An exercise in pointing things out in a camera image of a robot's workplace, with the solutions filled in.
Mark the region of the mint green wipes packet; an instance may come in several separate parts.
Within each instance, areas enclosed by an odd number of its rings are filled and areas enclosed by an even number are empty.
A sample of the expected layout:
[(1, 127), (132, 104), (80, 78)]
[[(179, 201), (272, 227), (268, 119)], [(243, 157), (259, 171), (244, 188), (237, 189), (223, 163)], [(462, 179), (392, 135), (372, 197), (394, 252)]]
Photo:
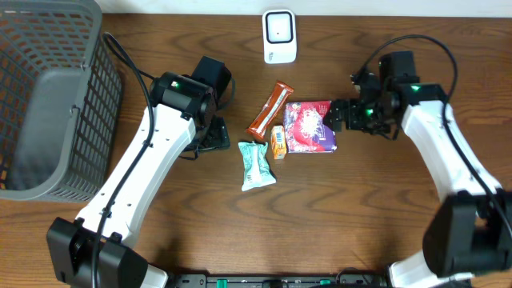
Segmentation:
[(243, 192), (277, 182), (266, 160), (267, 143), (240, 142), (238, 148), (244, 165), (244, 179), (241, 188)]

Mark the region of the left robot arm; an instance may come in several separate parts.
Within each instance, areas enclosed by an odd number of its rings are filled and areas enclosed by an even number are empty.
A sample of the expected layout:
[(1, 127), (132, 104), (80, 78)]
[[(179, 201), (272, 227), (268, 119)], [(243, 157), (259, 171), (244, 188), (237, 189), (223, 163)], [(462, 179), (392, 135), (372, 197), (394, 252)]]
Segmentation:
[(150, 86), (150, 106), (126, 152), (72, 222), (56, 218), (46, 240), (56, 279), (71, 287), (166, 287), (170, 274), (134, 251), (154, 196), (186, 153), (226, 150), (221, 101), (234, 88), (221, 61), (204, 56), (190, 75), (165, 72)]

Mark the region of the grey plastic mesh basket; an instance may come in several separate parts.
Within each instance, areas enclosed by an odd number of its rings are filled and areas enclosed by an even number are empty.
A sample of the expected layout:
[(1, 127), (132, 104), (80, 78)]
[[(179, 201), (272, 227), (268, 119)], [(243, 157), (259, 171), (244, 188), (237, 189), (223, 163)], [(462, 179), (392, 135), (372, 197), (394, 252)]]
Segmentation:
[(1, 196), (87, 202), (105, 181), (122, 80), (93, 1), (1, 4)]

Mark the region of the purple pink floral pack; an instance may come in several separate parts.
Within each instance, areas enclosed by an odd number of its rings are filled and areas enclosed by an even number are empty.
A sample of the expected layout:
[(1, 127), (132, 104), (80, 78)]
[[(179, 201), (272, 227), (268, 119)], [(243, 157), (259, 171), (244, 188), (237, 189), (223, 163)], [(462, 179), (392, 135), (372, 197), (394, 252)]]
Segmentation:
[(287, 149), (292, 154), (333, 153), (335, 132), (323, 123), (331, 101), (288, 102), (283, 124)]

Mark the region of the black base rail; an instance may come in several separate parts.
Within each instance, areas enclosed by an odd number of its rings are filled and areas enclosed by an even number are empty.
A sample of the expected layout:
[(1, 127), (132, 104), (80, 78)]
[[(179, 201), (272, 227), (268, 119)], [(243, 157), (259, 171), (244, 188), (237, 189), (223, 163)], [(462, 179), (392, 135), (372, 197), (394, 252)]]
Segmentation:
[(385, 276), (349, 272), (338, 276), (304, 275), (174, 275), (169, 288), (308, 288), (308, 287), (390, 287)]

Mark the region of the orange snack bar wrapper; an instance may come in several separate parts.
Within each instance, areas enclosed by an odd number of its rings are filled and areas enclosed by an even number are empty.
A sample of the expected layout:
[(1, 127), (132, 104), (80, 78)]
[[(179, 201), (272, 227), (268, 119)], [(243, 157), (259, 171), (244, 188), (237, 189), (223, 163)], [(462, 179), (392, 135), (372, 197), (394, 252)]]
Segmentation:
[(262, 110), (255, 120), (246, 128), (246, 132), (256, 139), (262, 141), (264, 139), (267, 127), (276, 117), (286, 100), (292, 93), (294, 88), (281, 81), (276, 81), (272, 93), (267, 99)]

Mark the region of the small orange carton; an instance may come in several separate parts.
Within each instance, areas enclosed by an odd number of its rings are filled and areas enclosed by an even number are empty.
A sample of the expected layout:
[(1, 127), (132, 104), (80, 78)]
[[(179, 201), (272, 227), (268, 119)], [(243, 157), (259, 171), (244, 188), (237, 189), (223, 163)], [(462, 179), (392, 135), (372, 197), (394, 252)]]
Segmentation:
[(284, 159), (287, 154), (284, 126), (276, 125), (272, 128), (271, 147), (275, 160)]

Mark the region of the white barcode scanner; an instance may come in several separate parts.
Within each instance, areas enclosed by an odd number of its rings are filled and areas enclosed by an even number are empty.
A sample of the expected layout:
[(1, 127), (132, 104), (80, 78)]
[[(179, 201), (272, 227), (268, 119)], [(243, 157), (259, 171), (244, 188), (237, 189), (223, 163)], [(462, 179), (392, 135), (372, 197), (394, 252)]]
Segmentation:
[(288, 9), (268, 10), (262, 16), (263, 56), (267, 64), (295, 61), (298, 52), (295, 14)]

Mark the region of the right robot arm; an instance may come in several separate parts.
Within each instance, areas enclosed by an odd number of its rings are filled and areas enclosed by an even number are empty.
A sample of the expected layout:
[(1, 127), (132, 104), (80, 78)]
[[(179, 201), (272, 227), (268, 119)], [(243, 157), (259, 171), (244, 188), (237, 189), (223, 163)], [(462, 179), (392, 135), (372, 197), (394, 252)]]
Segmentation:
[(358, 98), (334, 101), (324, 123), (395, 140), (403, 132), (417, 147), (441, 206), (416, 254), (391, 264), (393, 287), (466, 284), (511, 268), (511, 195), (480, 163), (464, 139), (439, 84), (422, 83), (410, 51), (385, 54), (379, 73), (351, 77)]

